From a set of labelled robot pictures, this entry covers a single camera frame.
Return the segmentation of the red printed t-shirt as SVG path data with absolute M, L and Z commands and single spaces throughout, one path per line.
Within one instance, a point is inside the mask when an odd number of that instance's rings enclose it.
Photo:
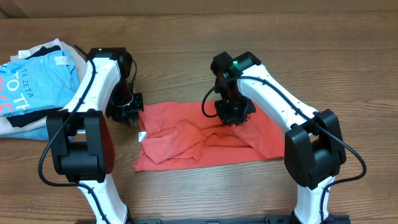
M 284 156 L 283 134 L 260 108 L 246 122 L 232 126 L 207 118 L 202 108 L 215 112 L 212 101 L 146 105 L 139 114 L 146 136 L 134 170 L 192 169 Z

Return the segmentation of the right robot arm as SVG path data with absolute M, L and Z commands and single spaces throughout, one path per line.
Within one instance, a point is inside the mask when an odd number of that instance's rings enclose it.
M 329 192 L 346 162 L 338 118 L 302 103 L 275 81 L 262 62 L 245 52 L 232 58 L 222 52 L 210 65 L 216 77 L 216 115 L 224 125 L 241 124 L 257 108 L 284 135 L 284 164 L 297 183 L 297 203 L 289 215 L 268 215 L 264 223 L 350 223 L 347 215 L 328 212 Z

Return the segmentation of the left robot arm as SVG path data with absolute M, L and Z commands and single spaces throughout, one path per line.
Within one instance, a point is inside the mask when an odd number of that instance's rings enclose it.
M 137 65 L 124 47 L 92 48 L 85 58 L 86 75 L 74 97 L 47 116 L 49 143 L 38 175 L 49 186 L 80 189 L 96 223 L 132 223 L 111 174 L 115 149 L 106 119 L 137 124 L 144 103 L 128 80 L 136 76 L 131 69 Z

